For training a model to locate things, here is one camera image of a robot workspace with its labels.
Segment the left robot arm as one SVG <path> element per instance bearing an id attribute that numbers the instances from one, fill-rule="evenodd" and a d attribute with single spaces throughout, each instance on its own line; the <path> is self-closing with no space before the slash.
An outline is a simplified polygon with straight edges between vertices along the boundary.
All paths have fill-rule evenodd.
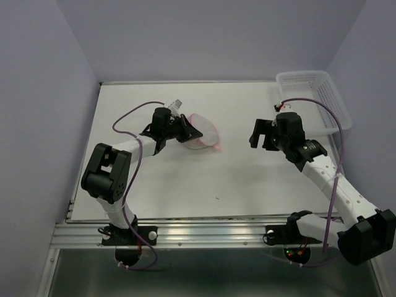
<path id="1" fill-rule="evenodd" d="M 156 108 L 152 122 L 138 135 L 126 131 L 132 140 L 118 145 L 96 144 L 81 179 L 81 188 L 95 198 L 107 214 L 116 236 L 125 244 L 137 239 L 137 217 L 126 202 L 137 174 L 129 177 L 130 167 L 140 169 L 142 159 L 154 156 L 172 139 L 180 143 L 203 136 L 183 114 L 171 108 Z"/>

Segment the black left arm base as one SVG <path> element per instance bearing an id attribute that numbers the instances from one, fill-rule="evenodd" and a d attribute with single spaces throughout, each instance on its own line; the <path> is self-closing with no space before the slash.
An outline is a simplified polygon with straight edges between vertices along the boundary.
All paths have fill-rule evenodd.
<path id="1" fill-rule="evenodd" d="M 102 235 L 101 244 L 103 246 L 136 246 L 138 243 L 146 245 L 129 228 L 120 229 L 109 224 L 99 227 L 97 230 Z M 149 234 L 152 232 L 157 234 L 157 231 L 157 226 L 138 226 L 137 229 L 138 234 L 152 246 L 157 244 L 157 239 L 150 239 Z"/>

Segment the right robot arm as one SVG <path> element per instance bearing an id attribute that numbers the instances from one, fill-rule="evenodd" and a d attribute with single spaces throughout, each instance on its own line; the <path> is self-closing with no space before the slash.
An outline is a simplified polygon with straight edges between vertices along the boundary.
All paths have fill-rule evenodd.
<path id="1" fill-rule="evenodd" d="M 257 119 L 249 143 L 257 148 L 284 153 L 286 159 L 310 179 L 341 217 L 340 222 L 321 218 L 311 211 L 293 212 L 284 225 L 276 225 L 263 235 L 269 246 L 322 242 L 337 248 L 352 265 L 360 265 L 392 249 L 395 214 L 380 210 L 365 199 L 337 172 L 326 149 L 307 139 L 301 117 L 295 112 L 277 114 L 274 120 Z"/>

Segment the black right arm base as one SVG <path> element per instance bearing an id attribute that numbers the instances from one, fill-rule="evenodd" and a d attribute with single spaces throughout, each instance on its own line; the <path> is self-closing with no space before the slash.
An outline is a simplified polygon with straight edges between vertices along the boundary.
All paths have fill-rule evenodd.
<path id="1" fill-rule="evenodd" d="M 293 212 L 287 217 L 284 225 L 266 226 L 262 236 L 263 242 L 269 246 L 305 243 L 306 237 L 299 232 L 297 221 L 311 214 L 312 212 L 307 210 Z"/>

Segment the white mesh laundry bag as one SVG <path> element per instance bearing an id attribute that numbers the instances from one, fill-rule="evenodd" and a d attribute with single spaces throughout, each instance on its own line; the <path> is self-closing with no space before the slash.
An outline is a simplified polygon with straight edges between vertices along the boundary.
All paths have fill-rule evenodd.
<path id="1" fill-rule="evenodd" d="M 192 150 L 201 150 L 207 148 L 213 148 L 220 151 L 219 146 L 219 133 L 217 128 L 214 126 L 213 122 L 209 121 L 207 118 L 193 113 L 188 117 L 188 121 L 194 128 L 202 133 L 202 136 L 189 140 L 184 143 L 184 146 Z"/>

